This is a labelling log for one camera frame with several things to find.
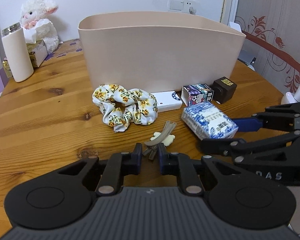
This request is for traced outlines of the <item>white phone stand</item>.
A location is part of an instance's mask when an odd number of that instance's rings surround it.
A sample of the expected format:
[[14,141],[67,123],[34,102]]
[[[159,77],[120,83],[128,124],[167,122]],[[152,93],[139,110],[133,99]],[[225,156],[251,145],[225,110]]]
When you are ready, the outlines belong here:
[[236,31],[242,32],[241,26],[235,22],[229,22],[229,27],[235,29]]

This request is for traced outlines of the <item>floral fabric scrunchie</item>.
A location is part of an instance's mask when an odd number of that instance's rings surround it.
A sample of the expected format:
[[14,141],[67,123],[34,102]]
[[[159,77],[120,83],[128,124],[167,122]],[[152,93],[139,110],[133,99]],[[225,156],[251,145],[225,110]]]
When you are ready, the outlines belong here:
[[100,85],[93,92],[92,101],[102,113],[103,123],[114,132],[124,132],[131,123],[148,126],[158,117],[155,96],[139,88]]

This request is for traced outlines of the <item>dark brown cube box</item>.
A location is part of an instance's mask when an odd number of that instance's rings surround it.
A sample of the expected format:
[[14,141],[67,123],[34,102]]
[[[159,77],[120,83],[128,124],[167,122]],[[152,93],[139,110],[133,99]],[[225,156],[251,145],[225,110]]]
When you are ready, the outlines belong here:
[[211,85],[211,88],[214,91],[213,100],[223,104],[232,98],[237,88],[237,84],[224,76],[215,80]]

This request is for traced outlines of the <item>purple cartoon card box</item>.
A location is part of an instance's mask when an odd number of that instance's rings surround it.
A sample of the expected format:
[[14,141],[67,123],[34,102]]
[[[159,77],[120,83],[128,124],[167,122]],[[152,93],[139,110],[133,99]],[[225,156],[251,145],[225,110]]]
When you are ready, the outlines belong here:
[[181,99],[186,106],[192,106],[201,102],[211,102],[213,94],[213,89],[205,83],[185,85],[181,90]]

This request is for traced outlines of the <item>gold tissue box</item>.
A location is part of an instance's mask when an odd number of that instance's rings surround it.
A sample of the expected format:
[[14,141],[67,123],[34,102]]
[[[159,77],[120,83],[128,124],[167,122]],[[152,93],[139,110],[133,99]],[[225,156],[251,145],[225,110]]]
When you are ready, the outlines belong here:
[[[39,40],[35,44],[27,43],[26,45],[33,68],[39,68],[48,55],[45,42],[43,40]],[[11,78],[13,75],[6,57],[2,62],[2,66],[7,78]]]

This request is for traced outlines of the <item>white wall switch socket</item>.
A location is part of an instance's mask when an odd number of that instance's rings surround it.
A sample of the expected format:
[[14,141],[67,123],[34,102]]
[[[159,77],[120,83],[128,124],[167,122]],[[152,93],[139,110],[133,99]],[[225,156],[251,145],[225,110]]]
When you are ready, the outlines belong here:
[[168,11],[195,15],[197,8],[196,0],[168,0]]

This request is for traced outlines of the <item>beige plastic storage basket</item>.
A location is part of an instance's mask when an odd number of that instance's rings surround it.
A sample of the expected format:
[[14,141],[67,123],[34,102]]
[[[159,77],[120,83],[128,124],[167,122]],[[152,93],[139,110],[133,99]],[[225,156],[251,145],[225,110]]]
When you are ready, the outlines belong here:
[[93,88],[181,90],[229,77],[245,35],[202,16],[128,11],[86,17],[79,38]]

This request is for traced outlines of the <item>small white box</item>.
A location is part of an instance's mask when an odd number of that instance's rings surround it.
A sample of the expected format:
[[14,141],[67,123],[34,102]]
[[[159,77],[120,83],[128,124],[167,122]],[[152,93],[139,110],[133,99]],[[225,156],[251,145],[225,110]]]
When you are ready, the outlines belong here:
[[158,112],[180,109],[183,102],[175,91],[153,93],[157,100]]

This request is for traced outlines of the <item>blue white tissue pack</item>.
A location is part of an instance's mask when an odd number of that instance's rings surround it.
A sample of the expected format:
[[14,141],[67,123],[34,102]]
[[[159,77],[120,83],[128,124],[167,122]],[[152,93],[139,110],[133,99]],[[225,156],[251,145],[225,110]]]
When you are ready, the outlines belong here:
[[233,138],[238,126],[210,102],[185,107],[181,119],[200,139]]

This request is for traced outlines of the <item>cream thermos bottle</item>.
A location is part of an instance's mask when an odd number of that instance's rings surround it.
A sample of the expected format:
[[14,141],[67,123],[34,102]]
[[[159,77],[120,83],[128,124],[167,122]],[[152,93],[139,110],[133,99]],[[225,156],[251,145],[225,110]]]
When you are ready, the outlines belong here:
[[23,82],[28,79],[34,69],[19,22],[2,30],[2,44],[14,80]]

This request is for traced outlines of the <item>grey laptop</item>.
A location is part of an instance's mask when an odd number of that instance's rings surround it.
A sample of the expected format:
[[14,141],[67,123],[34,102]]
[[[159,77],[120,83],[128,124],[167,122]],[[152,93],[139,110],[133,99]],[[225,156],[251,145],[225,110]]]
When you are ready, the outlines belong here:
[[254,66],[254,63],[256,61],[256,57],[253,54],[251,54],[251,53],[247,52],[246,50],[242,49],[239,53],[238,60],[243,62],[247,66],[248,65]]

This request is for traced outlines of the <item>white plush lamb toy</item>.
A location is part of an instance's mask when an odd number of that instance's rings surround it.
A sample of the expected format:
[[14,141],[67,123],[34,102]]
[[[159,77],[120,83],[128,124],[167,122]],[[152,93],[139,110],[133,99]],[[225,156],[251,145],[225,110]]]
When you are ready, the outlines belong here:
[[27,0],[21,6],[19,23],[27,44],[43,40],[47,53],[53,53],[59,45],[59,37],[48,16],[56,12],[58,5],[52,0]]

